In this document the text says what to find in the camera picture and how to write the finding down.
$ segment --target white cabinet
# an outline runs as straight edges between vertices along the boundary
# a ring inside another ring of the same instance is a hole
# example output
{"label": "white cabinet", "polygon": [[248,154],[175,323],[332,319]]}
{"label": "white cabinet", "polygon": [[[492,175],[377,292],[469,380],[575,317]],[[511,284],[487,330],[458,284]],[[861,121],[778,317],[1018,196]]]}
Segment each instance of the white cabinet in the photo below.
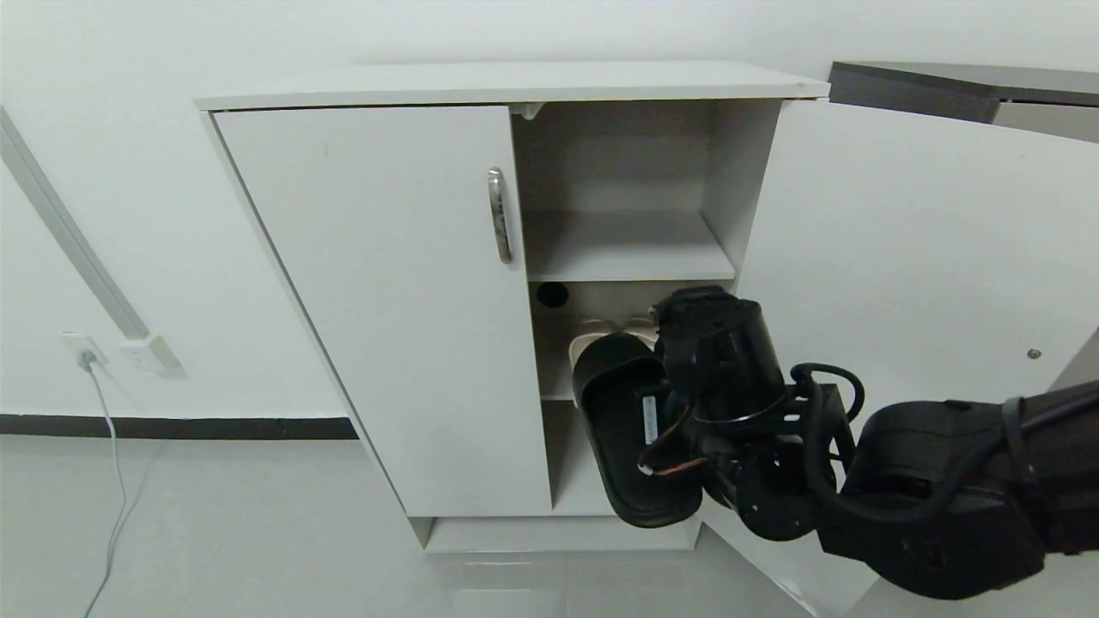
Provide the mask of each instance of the white cabinet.
{"label": "white cabinet", "polygon": [[875,577],[812,538],[752,538],[713,504],[664,530],[612,517],[571,328],[719,283],[763,304],[780,363],[855,371],[870,410],[1042,390],[1099,310],[1099,145],[791,100],[826,93],[729,62],[526,63],[199,106],[407,514],[436,518],[429,550],[689,549],[701,518],[841,614]]}
{"label": "white cabinet", "polygon": [[523,268],[501,262],[488,170],[508,108],[268,110],[218,126],[410,516],[550,509]]}

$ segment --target orange wire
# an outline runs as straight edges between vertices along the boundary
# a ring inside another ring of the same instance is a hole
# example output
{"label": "orange wire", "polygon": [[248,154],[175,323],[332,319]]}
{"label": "orange wire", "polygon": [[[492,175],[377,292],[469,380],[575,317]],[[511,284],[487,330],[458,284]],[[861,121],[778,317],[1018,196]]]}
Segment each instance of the orange wire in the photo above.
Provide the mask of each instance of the orange wire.
{"label": "orange wire", "polygon": [[[665,429],[664,432],[660,433],[660,435],[656,440],[654,440],[652,444],[645,446],[645,449],[641,451],[641,454],[637,455],[637,466],[639,467],[642,467],[642,466],[647,467],[646,464],[645,464],[645,460],[648,459],[648,456],[653,454],[653,451],[655,451],[665,440],[667,440],[667,438],[669,435],[671,435],[673,433],[675,433],[676,429],[678,429],[679,426],[682,424],[682,422],[685,420],[687,420],[687,417],[690,416],[690,410],[691,410],[691,405],[687,404],[687,406],[684,407],[682,413],[680,413],[679,418],[676,419],[676,422],[671,423],[671,427]],[[697,459],[693,459],[693,460],[691,460],[689,462],[684,462],[681,464],[676,464],[676,465],[670,466],[670,467],[664,467],[664,468],[660,468],[660,470],[654,470],[653,471],[653,475],[654,476],[668,476],[670,474],[676,474],[676,473],[682,472],[685,470],[690,470],[690,468],[692,468],[692,467],[695,467],[697,465],[701,465],[701,464],[706,463],[707,461],[709,461],[709,460],[707,460],[706,457],[697,457]]]}

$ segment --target white wall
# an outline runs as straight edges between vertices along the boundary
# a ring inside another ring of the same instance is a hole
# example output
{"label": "white wall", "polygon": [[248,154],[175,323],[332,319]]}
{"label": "white wall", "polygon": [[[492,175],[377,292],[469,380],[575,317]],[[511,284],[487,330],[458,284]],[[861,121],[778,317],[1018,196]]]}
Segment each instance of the white wall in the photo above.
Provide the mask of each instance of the white wall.
{"label": "white wall", "polygon": [[3,412],[98,413],[55,342],[112,355],[120,415],[333,416],[338,399],[199,128],[191,98],[351,62],[725,56],[1099,70],[1099,4],[5,0],[2,100],[100,258],[187,378],[138,374],[10,176]]}

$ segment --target metal door handle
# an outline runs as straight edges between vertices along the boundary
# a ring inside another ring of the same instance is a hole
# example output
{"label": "metal door handle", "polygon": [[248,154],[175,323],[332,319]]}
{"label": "metal door handle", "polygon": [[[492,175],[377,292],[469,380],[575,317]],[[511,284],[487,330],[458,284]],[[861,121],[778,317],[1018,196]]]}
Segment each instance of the metal door handle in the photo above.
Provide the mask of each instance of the metal door handle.
{"label": "metal door handle", "polygon": [[492,208],[492,229],[496,231],[496,250],[500,253],[500,262],[511,264],[508,221],[503,218],[503,173],[499,167],[488,170],[488,203]]}

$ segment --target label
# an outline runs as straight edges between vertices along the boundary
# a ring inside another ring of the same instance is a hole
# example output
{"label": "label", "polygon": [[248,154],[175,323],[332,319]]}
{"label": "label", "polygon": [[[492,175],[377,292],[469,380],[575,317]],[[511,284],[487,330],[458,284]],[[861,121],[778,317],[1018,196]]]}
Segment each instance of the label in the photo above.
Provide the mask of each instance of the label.
{"label": "label", "polygon": [[659,428],[656,427],[656,397],[642,397],[641,411],[645,416],[645,445],[647,446],[655,442],[659,434]]}

